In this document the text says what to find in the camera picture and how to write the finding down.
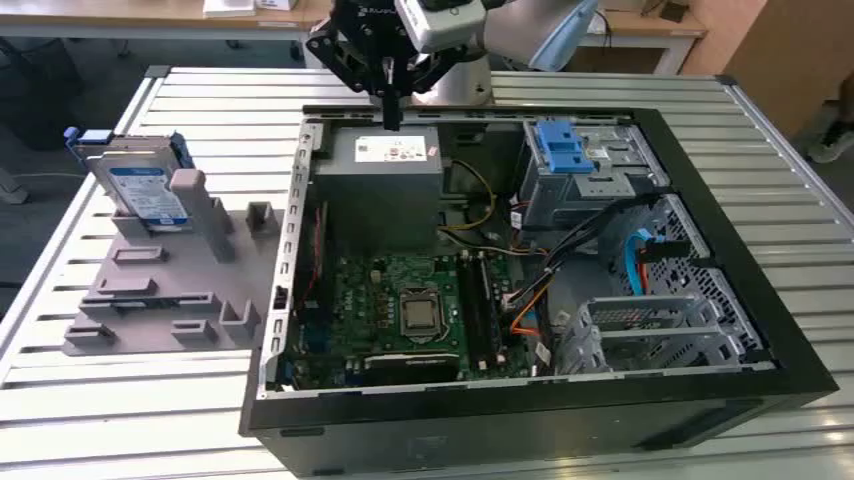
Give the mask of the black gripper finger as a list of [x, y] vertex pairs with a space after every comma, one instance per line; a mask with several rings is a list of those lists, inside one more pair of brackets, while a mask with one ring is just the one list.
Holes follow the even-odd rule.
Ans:
[[339, 27], [334, 22], [322, 22], [311, 30], [306, 46], [349, 88], [369, 94], [382, 110], [383, 127], [393, 131], [394, 86], [379, 40], [373, 27]]
[[426, 93], [442, 77], [450, 72], [469, 53], [469, 47], [461, 45], [429, 54], [424, 60], [416, 60], [416, 50], [393, 57], [393, 130], [401, 129], [402, 102], [414, 93]]

